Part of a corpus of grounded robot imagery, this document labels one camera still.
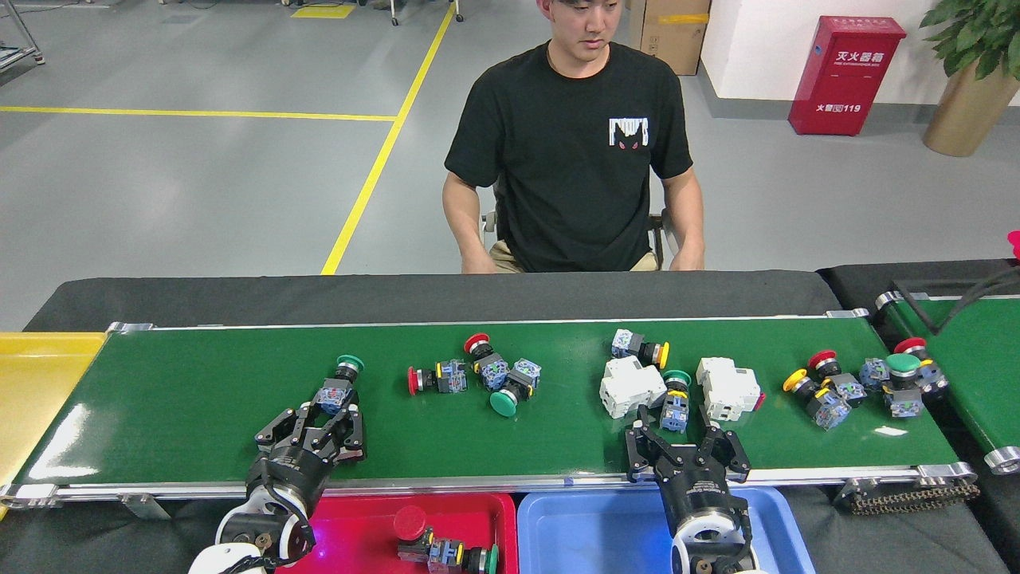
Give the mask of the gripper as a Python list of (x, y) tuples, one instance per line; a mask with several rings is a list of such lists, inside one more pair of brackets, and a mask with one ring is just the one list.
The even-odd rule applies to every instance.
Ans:
[(313, 511), (325, 488), (332, 470), (340, 462), (364, 460), (364, 425), (357, 404), (342, 407), (318, 429), (317, 450), (311, 443), (311, 428), (318, 407), (302, 403), (285, 408), (256, 436), (260, 451), (245, 480), (245, 494), (251, 495), (262, 480), (262, 462), (267, 462), (274, 487), (298, 493), (306, 511)]
[(649, 408), (638, 407), (638, 418), (624, 429), (626, 478), (631, 483), (655, 480), (665, 508), (667, 526), (686, 527), (696, 519), (718, 513), (732, 527), (749, 524), (749, 505), (730, 494), (728, 471), (747, 482), (751, 464), (732, 430), (707, 425), (694, 450), (680, 454), (649, 425)]

